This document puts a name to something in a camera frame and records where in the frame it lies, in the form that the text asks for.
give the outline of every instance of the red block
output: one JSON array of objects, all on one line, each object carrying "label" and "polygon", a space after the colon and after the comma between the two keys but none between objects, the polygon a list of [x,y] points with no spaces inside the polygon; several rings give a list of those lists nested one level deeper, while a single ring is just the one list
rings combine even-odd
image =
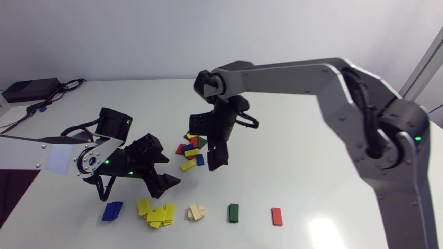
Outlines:
[{"label": "red block", "polygon": [[272,222],[274,226],[283,226],[283,220],[281,218],[281,210],[279,207],[272,208]]},{"label": "red block", "polygon": [[194,148],[197,147],[197,137],[191,138],[191,144],[194,144]]},{"label": "red block", "polygon": [[180,144],[179,148],[177,149],[177,151],[175,153],[177,154],[182,154],[182,147],[185,146],[186,144]]}]

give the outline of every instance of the black power supply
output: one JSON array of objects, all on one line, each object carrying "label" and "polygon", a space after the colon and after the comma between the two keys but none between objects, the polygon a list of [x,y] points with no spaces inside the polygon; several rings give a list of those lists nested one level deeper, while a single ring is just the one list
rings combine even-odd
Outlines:
[{"label": "black power supply", "polygon": [[45,100],[59,88],[60,81],[57,78],[19,81],[8,87],[1,95],[8,103]]}]

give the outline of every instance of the blue block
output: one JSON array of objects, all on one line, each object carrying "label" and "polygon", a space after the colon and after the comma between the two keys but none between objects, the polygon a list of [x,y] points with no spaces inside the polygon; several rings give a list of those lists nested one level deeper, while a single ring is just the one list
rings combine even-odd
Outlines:
[{"label": "blue block", "polygon": [[101,218],[102,221],[113,221],[117,219],[123,202],[111,202],[106,205],[105,213]]},{"label": "blue block", "polygon": [[205,160],[203,159],[203,154],[198,154],[197,155],[197,165],[204,165],[205,164]]},{"label": "blue block", "polygon": [[188,144],[188,145],[182,146],[182,152],[193,150],[193,149],[194,149],[193,144]]}]

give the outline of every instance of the paper sheet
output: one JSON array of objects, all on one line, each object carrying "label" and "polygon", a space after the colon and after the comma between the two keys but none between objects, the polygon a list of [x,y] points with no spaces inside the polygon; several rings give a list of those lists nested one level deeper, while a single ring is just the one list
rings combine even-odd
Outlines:
[{"label": "paper sheet", "polygon": [[[0,117],[0,126],[10,125],[16,121],[19,121],[22,117],[26,115],[27,106],[13,106],[6,112],[2,117]],[[0,128],[0,132],[6,130],[7,127]]]}]

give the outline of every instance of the white table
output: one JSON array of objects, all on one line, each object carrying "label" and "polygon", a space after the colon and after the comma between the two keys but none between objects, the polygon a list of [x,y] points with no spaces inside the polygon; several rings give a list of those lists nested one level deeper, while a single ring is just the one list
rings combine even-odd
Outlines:
[{"label": "white table", "polygon": [[[245,93],[257,130],[236,125],[228,142],[229,165],[181,172],[175,154],[190,114],[208,112],[192,79],[86,82],[8,135],[57,136],[92,121],[108,107],[134,118],[127,144],[151,133],[171,160],[157,164],[182,182],[151,207],[176,203],[172,226],[154,229],[138,216],[136,201],[150,197],[141,179],[117,178],[107,201],[123,201],[118,219],[102,222],[106,203],[81,179],[41,172],[0,229],[1,249],[48,248],[387,248],[373,190],[359,178],[342,141],[323,122],[315,97]],[[290,112],[283,107],[290,106]],[[443,131],[431,125],[429,178],[440,243],[443,243]],[[207,146],[202,150],[206,154]],[[186,218],[197,202],[206,216]],[[230,203],[240,222],[227,221]],[[271,207],[282,210],[273,226]]]}]

